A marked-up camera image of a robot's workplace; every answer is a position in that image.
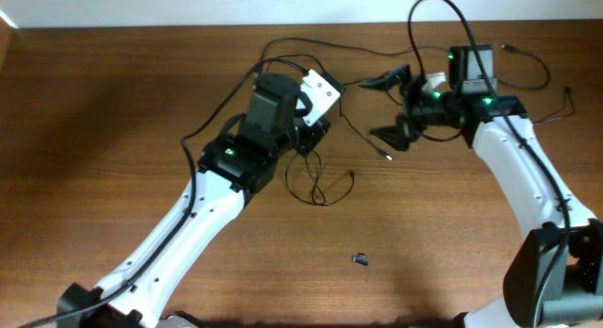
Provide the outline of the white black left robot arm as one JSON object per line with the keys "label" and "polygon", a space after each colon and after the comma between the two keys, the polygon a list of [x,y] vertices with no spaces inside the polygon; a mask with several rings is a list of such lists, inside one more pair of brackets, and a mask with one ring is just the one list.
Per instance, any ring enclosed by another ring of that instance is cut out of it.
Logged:
{"label": "white black left robot arm", "polygon": [[151,234],[91,290],[60,297],[59,327],[155,327],[172,293],[211,240],[274,177],[290,150],[308,155],[330,127],[325,115],[344,93],[328,73],[301,82],[263,74],[247,112],[231,117],[203,149],[180,199]]}

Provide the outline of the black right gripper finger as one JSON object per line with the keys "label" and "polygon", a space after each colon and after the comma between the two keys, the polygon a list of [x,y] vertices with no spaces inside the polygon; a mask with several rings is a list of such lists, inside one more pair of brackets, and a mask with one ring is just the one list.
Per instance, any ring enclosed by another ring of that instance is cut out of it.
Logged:
{"label": "black right gripper finger", "polygon": [[404,127],[391,125],[371,128],[369,134],[382,140],[399,152],[406,152],[410,147],[409,137]]}
{"label": "black right gripper finger", "polygon": [[411,76],[409,64],[400,65],[378,77],[368,78],[360,83],[361,88],[370,90],[391,90],[407,82]]}

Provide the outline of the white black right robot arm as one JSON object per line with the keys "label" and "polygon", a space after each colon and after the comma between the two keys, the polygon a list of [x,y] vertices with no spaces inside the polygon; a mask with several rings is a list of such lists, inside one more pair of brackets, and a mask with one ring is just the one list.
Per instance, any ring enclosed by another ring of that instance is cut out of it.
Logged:
{"label": "white black right robot arm", "polygon": [[602,318],[602,223],[565,185],[543,152],[527,111],[499,95],[493,49],[448,51],[448,91],[403,65],[362,87],[399,88],[405,108],[392,126],[371,135],[398,151],[430,126],[456,129],[487,165],[507,198],[523,244],[503,280],[503,294],[459,314],[457,327],[572,327]]}

